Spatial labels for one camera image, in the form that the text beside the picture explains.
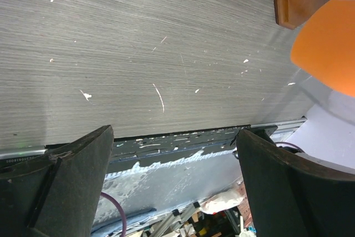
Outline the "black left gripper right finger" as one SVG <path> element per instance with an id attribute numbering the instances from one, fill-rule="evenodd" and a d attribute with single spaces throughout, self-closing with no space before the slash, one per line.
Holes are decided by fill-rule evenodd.
<path id="1" fill-rule="evenodd" d="M 257 236 L 354 236 L 354 169 L 249 130 L 239 131 L 236 147 Z"/>

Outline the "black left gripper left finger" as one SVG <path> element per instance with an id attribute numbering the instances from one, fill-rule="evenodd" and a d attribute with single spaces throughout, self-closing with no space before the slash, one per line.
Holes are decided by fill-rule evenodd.
<path id="1" fill-rule="evenodd" d="M 105 125 L 1 168 L 1 236 L 89 236 L 113 141 Z"/>

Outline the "orange wine glass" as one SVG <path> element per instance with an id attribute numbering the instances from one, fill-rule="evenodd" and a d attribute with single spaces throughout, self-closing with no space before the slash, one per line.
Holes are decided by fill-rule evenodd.
<path id="1" fill-rule="evenodd" d="M 291 62 L 324 85 L 354 97 L 354 0 L 330 0 L 304 24 Z"/>

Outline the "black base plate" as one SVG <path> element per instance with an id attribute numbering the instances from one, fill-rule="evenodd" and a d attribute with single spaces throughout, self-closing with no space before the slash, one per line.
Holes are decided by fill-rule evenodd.
<path id="1" fill-rule="evenodd" d="M 202 155 L 234 150 L 240 130 L 265 131 L 273 134 L 275 124 L 242 125 L 227 128 L 204 129 L 199 131 L 147 135 L 114 140 L 107 173 L 131 169 L 136 163 L 148 167 L 154 163 L 168 163 L 187 159 L 197 152 Z"/>

